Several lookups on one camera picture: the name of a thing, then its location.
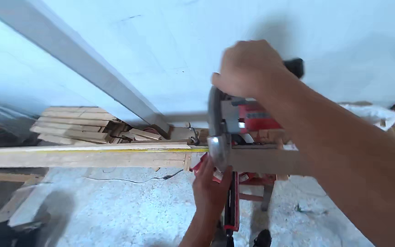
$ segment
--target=black cable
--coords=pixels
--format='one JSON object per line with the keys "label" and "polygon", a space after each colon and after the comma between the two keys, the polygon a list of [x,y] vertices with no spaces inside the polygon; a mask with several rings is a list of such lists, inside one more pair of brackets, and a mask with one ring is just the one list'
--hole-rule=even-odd
{"label": "black cable", "polygon": [[164,176],[164,177],[152,177],[151,179],[146,180],[146,181],[144,181],[144,182],[136,182],[136,181],[132,181],[132,180],[128,180],[128,179],[122,179],[122,178],[94,178],[94,177],[84,177],[84,178],[89,178],[89,179],[97,180],[97,181],[113,181],[113,180],[119,180],[119,181],[125,181],[125,182],[134,183],[134,184],[143,184],[143,183],[149,182],[149,181],[151,181],[151,180],[153,180],[153,179],[164,179],[164,180],[167,180],[167,179],[169,179],[169,178],[175,176],[176,174],[178,174],[179,172],[181,172],[181,171],[183,171],[183,170],[184,170],[184,169],[181,169],[181,170],[177,171],[176,173],[174,173],[174,174],[172,174],[172,175],[166,175],[166,176]]}

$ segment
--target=yellow measuring tape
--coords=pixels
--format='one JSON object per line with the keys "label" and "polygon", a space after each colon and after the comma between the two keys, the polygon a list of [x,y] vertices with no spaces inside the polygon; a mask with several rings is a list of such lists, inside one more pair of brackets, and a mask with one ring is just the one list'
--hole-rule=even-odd
{"label": "yellow measuring tape", "polygon": [[38,150],[38,151],[14,151],[14,152],[0,152],[4,154],[9,153],[103,153],[103,152],[126,152],[126,153],[144,153],[144,152],[171,152],[171,153],[205,153],[208,148],[203,149],[99,149],[99,150]]}

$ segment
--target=finger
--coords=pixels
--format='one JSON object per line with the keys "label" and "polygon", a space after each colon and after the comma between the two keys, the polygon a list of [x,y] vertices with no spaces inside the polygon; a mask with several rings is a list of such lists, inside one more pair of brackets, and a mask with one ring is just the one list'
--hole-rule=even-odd
{"label": "finger", "polygon": [[202,173],[202,177],[205,180],[211,181],[213,179],[213,173],[214,173],[214,165],[211,160],[211,157],[207,158],[207,166],[205,167],[204,172]]}
{"label": "finger", "polygon": [[222,186],[224,190],[228,190],[232,178],[233,178],[233,167],[228,166],[225,172],[223,173],[222,182],[220,182],[220,186]]}
{"label": "finger", "polygon": [[196,174],[196,178],[202,177],[202,174],[204,173],[207,164],[208,164],[208,156],[202,161],[202,164],[199,167],[199,171]]}
{"label": "finger", "polygon": [[211,84],[215,85],[216,87],[218,85],[220,85],[220,74],[219,73],[213,73],[213,75],[211,76]]}

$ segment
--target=red power tool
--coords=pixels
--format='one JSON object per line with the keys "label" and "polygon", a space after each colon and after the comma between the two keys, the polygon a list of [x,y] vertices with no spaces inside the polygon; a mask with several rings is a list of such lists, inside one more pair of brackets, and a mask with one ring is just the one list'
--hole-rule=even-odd
{"label": "red power tool", "polygon": [[[286,68],[301,78],[304,74],[303,60],[284,62]],[[208,149],[219,173],[228,166],[228,154],[232,141],[238,142],[238,134],[276,129],[281,126],[254,99],[233,97],[212,87],[208,99]],[[239,229],[239,175],[233,172],[233,180],[225,204],[225,229],[228,236],[227,247],[234,246],[233,231]]]}

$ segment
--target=white beam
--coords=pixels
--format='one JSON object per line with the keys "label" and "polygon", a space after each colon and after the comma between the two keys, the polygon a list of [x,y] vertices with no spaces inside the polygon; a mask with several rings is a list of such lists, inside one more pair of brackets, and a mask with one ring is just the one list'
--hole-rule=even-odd
{"label": "white beam", "polygon": [[[150,107],[150,103],[116,69],[42,2],[0,0],[0,20],[123,106],[103,107],[111,114],[132,126],[155,124],[168,131],[169,125],[162,115],[156,113],[156,109]],[[101,102],[93,103],[102,106]]]}

